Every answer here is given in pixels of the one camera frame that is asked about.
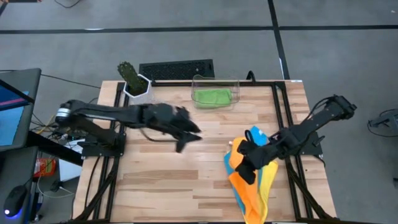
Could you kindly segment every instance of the black desk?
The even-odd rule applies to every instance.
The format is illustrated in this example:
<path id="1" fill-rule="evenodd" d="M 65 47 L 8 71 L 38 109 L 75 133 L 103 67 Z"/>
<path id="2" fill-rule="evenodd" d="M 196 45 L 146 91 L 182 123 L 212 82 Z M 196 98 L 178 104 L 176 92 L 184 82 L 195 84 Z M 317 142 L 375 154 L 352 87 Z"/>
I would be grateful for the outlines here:
<path id="1" fill-rule="evenodd" d="M 29 91 L 28 96 L 32 99 L 36 99 L 41 73 L 42 71 L 39 68 L 4 72 L 0 73 L 0 79 L 12 85 L 14 88 L 17 88 L 19 91 Z M 27 105 L 24 107 L 24 112 L 22 112 L 21 120 L 19 121 L 12 145 L 0 146 L 0 152 L 10 149 L 18 149 L 25 146 L 30 127 L 30 120 L 32 119 L 33 107 L 33 105 Z"/>
<path id="2" fill-rule="evenodd" d="M 24 184 L 34 173 L 34 167 L 37 157 L 38 147 L 25 147 L 18 150 L 1 152 L 0 155 L 5 157 L 3 167 L 0 172 L 0 206 L 2 206 L 8 193 L 15 186 Z M 28 191 L 31 189 L 32 181 L 26 184 Z M 22 211 L 17 217 L 10 219 L 5 216 L 4 212 L 0 212 L 0 223 L 15 224 L 25 223 L 30 214 L 32 205 L 32 194 L 28 194 L 25 198 Z"/>

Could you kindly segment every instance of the cactus plant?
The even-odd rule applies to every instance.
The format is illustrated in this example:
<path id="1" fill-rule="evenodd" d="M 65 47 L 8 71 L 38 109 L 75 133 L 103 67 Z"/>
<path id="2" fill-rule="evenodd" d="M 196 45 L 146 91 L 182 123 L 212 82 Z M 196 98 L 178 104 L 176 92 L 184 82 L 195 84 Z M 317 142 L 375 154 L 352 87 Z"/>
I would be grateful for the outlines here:
<path id="1" fill-rule="evenodd" d="M 122 62 L 118 65 L 118 72 L 129 86 L 129 93 L 138 96 L 146 92 L 148 83 L 138 77 L 136 70 L 129 62 Z"/>

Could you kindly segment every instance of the computer mouse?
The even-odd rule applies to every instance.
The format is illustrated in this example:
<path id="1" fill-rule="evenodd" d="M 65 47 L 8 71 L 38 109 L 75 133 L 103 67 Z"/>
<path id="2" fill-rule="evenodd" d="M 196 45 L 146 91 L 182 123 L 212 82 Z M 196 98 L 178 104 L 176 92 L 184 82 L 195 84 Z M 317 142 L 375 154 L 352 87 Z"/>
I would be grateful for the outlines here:
<path id="1" fill-rule="evenodd" d="M 11 190 L 4 202 L 4 214 L 7 217 L 13 217 L 18 214 L 24 204 L 26 194 L 25 185 L 19 185 Z"/>

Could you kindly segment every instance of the yellow cloth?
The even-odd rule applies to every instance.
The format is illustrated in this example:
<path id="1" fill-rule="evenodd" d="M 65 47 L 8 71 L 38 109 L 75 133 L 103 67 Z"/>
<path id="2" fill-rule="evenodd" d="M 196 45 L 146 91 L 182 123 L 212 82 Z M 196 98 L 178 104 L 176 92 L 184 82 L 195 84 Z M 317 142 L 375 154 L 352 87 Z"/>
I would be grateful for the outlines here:
<path id="1" fill-rule="evenodd" d="M 246 138 L 236 138 L 233 141 L 229 165 L 234 170 L 243 159 L 243 155 L 238 152 L 238 147 L 243 140 L 246 140 Z M 246 183 L 237 172 L 229 175 L 229 181 L 231 181 L 244 204 L 245 213 L 243 217 L 247 224 L 263 224 L 265 222 L 268 213 L 269 190 L 271 189 L 277 169 L 278 163 L 272 161 L 268 166 L 262 168 L 261 177 L 258 177 L 259 172 L 255 170 L 256 179 L 253 184 Z M 261 178 L 260 189 L 258 189 L 259 178 Z"/>

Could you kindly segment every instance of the wooden table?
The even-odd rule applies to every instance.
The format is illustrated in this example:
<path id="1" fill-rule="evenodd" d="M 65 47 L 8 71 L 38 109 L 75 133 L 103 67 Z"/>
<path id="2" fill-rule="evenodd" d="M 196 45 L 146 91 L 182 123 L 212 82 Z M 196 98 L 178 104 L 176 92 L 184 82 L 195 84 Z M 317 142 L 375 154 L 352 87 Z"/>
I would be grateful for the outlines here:
<path id="1" fill-rule="evenodd" d="M 103 82 L 98 104 L 113 106 L 117 83 Z M 294 123 L 299 123 L 309 112 L 303 83 L 286 81 L 285 84 Z M 190 87 L 154 87 L 158 102 L 184 106 L 189 110 L 192 120 L 202 130 L 203 140 L 188 144 L 182 154 L 177 154 L 174 144 L 150 142 L 138 130 L 128 129 L 125 154 L 120 159 L 112 222 L 243 222 L 226 175 L 223 156 L 229 149 L 228 142 L 243 136 L 245 129 L 256 125 L 269 135 L 279 130 L 271 88 L 241 87 L 240 101 L 229 111 L 196 109 L 190 93 Z M 284 112 L 281 94 L 279 99 Z M 96 123 L 103 128 L 109 127 L 108 121 L 97 120 Z M 155 131 L 146 132 L 152 138 L 170 138 Z M 83 211 L 95 160 L 88 158 L 84 161 L 74 202 L 74 217 Z M 302 156 L 302 160 L 309 191 L 327 213 L 335 216 L 323 164 L 313 156 Z M 98 188 L 101 163 L 102 159 L 95 169 L 89 201 Z M 294 221 L 285 163 L 278 163 L 267 221 Z M 297 192 L 300 210 L 305 217 L 302 194 L 299 189 Z M 100 218 L 104 217 L 107 198 L 105 194 Z"/>

